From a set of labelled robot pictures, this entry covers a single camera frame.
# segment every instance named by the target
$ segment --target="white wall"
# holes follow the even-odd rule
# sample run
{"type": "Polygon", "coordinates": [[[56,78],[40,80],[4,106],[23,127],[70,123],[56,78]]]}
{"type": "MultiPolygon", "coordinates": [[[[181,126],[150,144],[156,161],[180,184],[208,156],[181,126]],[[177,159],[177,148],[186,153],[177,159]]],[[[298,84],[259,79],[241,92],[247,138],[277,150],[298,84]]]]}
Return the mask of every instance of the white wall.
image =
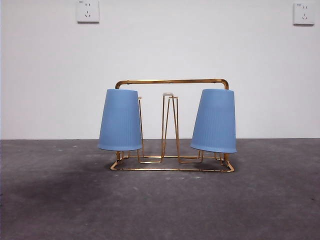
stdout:
{"type": "MultiPolygon", "coordinates": [[[[77,24],[76,0],[2,0],[1,137],[97,139],[117,81],[224,78],[238,138],[319,138],[315,2],[316,25],[297,27],[291,0],[100,0],[100,24],[77,24]]],[[[161,136],[166,91],[190,138],[210,87],[125,86],[143,97],[146,138],[161,136]]]]}

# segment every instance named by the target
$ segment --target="gray concrete floor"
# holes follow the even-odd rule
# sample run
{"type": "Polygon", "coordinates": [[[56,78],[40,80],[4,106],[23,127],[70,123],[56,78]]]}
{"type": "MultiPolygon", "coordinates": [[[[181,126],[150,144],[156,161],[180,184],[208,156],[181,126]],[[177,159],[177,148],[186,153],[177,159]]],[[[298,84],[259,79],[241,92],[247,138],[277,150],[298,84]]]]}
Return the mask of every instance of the gray concrete floor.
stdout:
{"type": "Polygon", "coordinates": [[[111,171],[97,143],[1,142],[2,240],[320,239],[320,139],[239,139],[233,173],[111,171]]]}

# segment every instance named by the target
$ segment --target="blue plastic cup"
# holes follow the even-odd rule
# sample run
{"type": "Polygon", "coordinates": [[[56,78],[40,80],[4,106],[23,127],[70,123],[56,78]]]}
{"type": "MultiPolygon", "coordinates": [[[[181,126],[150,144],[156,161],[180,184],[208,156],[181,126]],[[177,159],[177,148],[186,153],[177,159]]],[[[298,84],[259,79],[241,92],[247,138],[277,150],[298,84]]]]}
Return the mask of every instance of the blue plastic cup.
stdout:
{"type": "Polygon", "coordinates": [[[225,89],[204,89],[196,116],[192,148],[236,153],[235,94],[225,89]]]}
{"type": "Polygon", "coordinates": [[[111,151],[142,148],[137,91],[107,90],[98,148],[111,151]]]}

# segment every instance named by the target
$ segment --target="gold metal rack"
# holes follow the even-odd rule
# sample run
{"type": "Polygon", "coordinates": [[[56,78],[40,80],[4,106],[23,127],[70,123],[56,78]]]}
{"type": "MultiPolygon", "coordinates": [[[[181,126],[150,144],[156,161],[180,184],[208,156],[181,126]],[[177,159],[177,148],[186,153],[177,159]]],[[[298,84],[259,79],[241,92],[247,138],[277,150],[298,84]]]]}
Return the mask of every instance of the gold metal rack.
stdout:
{"type": "MultiPolygon", "coordinates": [[[[179,79],[179,80],[123,80],[119,81],[115,88],[119,89],[121,85],[130,84],[195,84],[195,83],[220,83],[224,85],[224,89],[229,89],[229,84],[224,79],[179,79]]],[[[184,156],[180,155],[180,139],[179,139],[179,109],[178,109],[178,97],[174,96],[171,92],[166,92],[162,96],[162,133],[161,133],[161,154],[160,155],[145,155],[144,151],[144,138],[143,138],[143,125],[142,125],[142,113],[141,113],[141,97],[138,99],[139,111],[140,111],[140,125],[141,125],[141,139],[142,139],[142,155],[140,155],[139,149],[136,151],[136,155],[130,155],[128,151],[125,156],[124,151],[117,151],[116,161],[110,167],[111,170],[125,170],[125,171],[191,171],[191,172],[220,172],[231,173],[235,169],[229,161],[229,154],[223,152],[214,152],[213,156],[204,156],[204,151],[199,150],[196,156],[184,156]],[[177,155],[166,155],[166,142],[167,142],[167,128],[169,118],[170,102],[172,102],[174,129],[175,129],[175,141],[177,155]],[[140,164],[161,164],[166,158],[176,158],[179,164],[201,164],[204,159],[213,159],[220,161],[220,165],[224,169],[206,169],[206,168],[117,168],[117,166],[124,163],[124,160],[129,158],[137,158],[140,164]],[[158,159],[154,161],[142,161],[141,159],[158,159]]]]}

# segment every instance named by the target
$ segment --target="white outlet cover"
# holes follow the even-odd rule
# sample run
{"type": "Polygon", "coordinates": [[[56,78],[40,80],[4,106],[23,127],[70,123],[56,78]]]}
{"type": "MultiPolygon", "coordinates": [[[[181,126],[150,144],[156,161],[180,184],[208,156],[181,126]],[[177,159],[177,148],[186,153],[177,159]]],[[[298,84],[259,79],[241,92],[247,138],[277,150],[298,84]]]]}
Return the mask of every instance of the white outlet cover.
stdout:
{"type": "Polygon", "coordinates": [[[78,23],[100,22],[99,0],[83,0],[76,3],[76,20],[78,23]]]}
{"type": "Polygon", "coordinates": [[[314,25],[315,5],[312,2],[293,4],[293,25],[314,25]]]}

